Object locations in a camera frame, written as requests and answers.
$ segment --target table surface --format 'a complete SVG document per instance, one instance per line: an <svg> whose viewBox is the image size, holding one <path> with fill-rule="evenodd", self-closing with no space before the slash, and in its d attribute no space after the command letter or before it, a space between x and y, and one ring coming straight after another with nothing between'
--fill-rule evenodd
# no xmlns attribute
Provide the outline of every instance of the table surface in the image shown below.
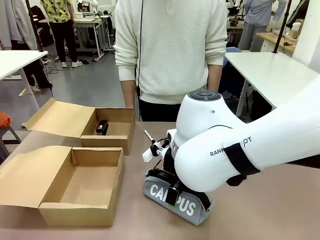
<svg viewBox="0 0 320 240"><path fill-rule="evenodd" d="M225 57L274 108L292 99L319 75L282 53L227 52Z"/></svg>
<svg viewBox="0 0 320 240"><path fill-rule="evenodd" d="M1 240L317 240L320 235L320 170L283 164L249 176L239 187L211 193L215 206L194 226L143 195L145 173L156 164L141 154L174 123L138 122L112 227L49 227L37 209L0 206ZM50 145L80 146L79 139L31 132L7 161Z"/></svg>
<svg viewBox="0 0 320 240"><path fill-rule="evenodd" d="M102 19L107 19L107 18L110 18L110 15L101 15L100 16ZM94 19L91 19L91 20L86 20L85 18L83 19L74 19L74 21L76 23L92 23L92 22L96 22L98 21L100 18L97 16L96 18ZM49 19L46 18L46 19L43 19L43 20L40 20L39 23L49 23Z"/></svg>
<svg viewBox="0 0 320 240"><path fill-rule="evenodd" d="M47 55L47 51L5 50L0 51L0 80L24 66Z"/></svg>
<svg viewBox="0 0 320 240"><path fill-rule="evenodd" d="M228 25L228 26L227 26L227 29L243 29L244 27L245 27L245 21L244 21L244 20L239 20L237 26L230 26L230 25ZM268 29L274 29L274 28L278 28L278 27L279 27L279 25L273 24L273 23L270 23L270 24L267 26Z"/></svg>
<svg viewBox="0 0 320 240"><path fill-rule="evenodd" d="M267 40L270 43L273 43L273 44L276 44L276 42L278 40L278 35L274 34L273 32L258 32L258 33L256 33L256 35L264 40ZM287 42L291 45L284 46L284 42ZM288 39L287 37L285 38L284 36L281 38L280 44L279 44L279 46L281 48L284 47L285 51L289 51L291 53L295 52L296 45L297 45L296 41L292 41L292 40Z"/></svg>

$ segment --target orange object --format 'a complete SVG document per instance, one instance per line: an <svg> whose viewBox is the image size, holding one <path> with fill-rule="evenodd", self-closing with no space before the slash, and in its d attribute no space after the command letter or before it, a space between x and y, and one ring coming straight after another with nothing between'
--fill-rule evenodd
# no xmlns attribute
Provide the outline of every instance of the orange object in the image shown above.
<svg viewBox="0 0 320 240"><path fill-rule="evenodd" d="M0 128L8 127L12 122L12 118L4 112L0 112Z"/></svg>

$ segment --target gray pouch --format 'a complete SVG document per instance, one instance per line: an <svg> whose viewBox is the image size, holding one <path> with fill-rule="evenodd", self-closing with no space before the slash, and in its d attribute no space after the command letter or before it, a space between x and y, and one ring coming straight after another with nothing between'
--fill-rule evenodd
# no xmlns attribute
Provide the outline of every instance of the gray pouch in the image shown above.
<svg viewBox="0 0 320 240"><path fill-rule="evenodd" d="M168 182L157 177L148 176L144 182L143 193L148 198L196 226L200 225L208 217L210 210L214 205L208 195L207 197L211 204L207 211L197 196L184 191L180 194L176 201L176 205L171 206L166 203L169 187L170 184Z"/></svg>

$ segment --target yellow patterned shirt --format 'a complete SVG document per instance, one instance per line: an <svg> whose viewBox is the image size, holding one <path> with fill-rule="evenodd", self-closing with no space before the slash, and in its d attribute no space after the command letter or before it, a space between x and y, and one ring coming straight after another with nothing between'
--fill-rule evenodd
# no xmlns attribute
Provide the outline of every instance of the yellow patterned shirt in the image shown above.
<svg viewBox="0 0 320 240"><path fill-rule="evenodd" d="M40 0L40 3L46 9L50 22L64 23L70 19L67 5L72 0Z"/></svg>

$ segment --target black button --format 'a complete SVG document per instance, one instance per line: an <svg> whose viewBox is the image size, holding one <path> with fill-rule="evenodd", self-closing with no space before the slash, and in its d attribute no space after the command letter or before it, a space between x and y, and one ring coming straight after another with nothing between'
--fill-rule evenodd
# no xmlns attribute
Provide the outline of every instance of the black button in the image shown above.
<svg viewBox="0 0 320 240"><path fill-rule="evenodd" d="M208 97L208 96L211 96L213 93L211 91L201 90L201 91L197 91L196 94L202 97Z"/></svg>
<svg viewBox="0 0 320 240"><path fill-rule="evenodd" d="M194 98L194 99L198 99L198 100L205 100L204 96L199 96L196 93L192 93L190 94L190 97Z"/></svg>
<svg viewBox="0 0 320 240"><path fill-rule="evenodd" d="M219 93L213 93L212 96L208 96L209 100L218 100L221 98L221 95Z"/></svg>

